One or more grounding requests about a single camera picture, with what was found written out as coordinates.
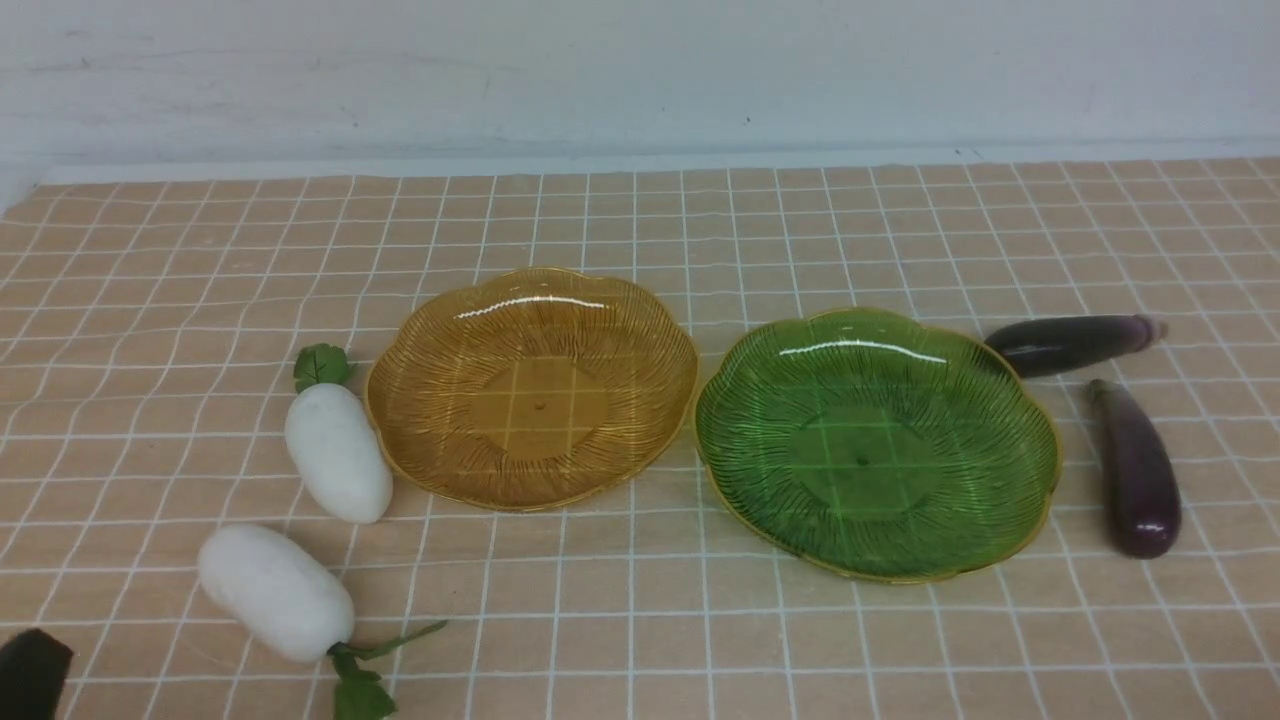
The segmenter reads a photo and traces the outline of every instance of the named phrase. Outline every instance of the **daikon radish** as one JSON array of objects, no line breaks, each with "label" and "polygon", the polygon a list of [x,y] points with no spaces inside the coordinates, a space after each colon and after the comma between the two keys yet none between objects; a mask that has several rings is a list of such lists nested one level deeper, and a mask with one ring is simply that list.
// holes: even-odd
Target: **daikon radish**
[{"label": "daikon radish", "polygon": [[284,445],[316,503],[339,520],[364,525],[387,512],[392,471],[364,405],[342,384],[349,377],[340,347],[302,348],[293,365],[298,397],[284,419]]},{"label": "daikon radish", "polygon": [[347,588],[297,543],[262,525],[223,525],[205,539],[196,566],[205,594],[273,652],[300,664],[332,660],[335,720],[381,720],[396,712],[381,676],[356,661],[388,655],[445,624],[374,648],[351,647],[356,614]]}]

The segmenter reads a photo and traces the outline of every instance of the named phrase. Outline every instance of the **black object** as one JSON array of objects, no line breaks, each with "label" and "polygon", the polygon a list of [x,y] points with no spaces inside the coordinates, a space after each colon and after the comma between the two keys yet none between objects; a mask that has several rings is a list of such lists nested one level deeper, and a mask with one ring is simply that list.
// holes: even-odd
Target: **black object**
[{"label": "black object", "polygon": [[1019,377],[1038,378],[1139,352],[1167,332],[1165,323],[1147,315],[1079,315],[1014,323],[983,342]]},{"label": "black object", "polygon": [[54,720],[74,656],[38,628],[10,638],[0,647],[0,717]]},{"label": "black object", "polygon": [[1160,557],[1178,541],[1183,523],[1165,443],[1125,388],[1100,379],[1087,392],[1101,427],[1102,479],[1116,544],[1133,557]]}]

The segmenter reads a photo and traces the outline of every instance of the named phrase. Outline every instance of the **plate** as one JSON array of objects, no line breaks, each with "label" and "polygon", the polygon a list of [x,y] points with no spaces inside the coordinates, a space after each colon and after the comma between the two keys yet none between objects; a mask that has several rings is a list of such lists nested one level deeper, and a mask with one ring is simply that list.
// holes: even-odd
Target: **plate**
[{"label": "plate", "polygon": [[699,452],[728,510],[842,575],[941,580],[1043,527],[1053,423],[978,341],[872,309],[756,328],[698,400]]},{"label": "plate", "polygon": [[419,307],[370,370],[365,401],[397,474],[531,511],[653,462],[696,380],[692,340],[644,288],[524,268]]}]

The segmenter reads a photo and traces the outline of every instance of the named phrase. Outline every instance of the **purple eggplant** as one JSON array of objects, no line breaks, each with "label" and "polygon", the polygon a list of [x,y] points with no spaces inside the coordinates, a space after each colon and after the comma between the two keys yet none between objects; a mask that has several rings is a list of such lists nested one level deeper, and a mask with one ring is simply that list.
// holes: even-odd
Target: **purple eggplant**
[{"label": "purple eggplant", "polygon": [[1101,430],[1102,478],[1120,550],[1153,559],[1169,552],[1183,524],[1178,479],[1156,425],[1121,386],[1097,379],[1085,392]]},{"label": "purple eggplant", "polygon": [[1019,377],[1038,378],[1139,352],[1167,332],[1165,323],[1147,315],[1079,315],[1014,323],[983,342]]}]

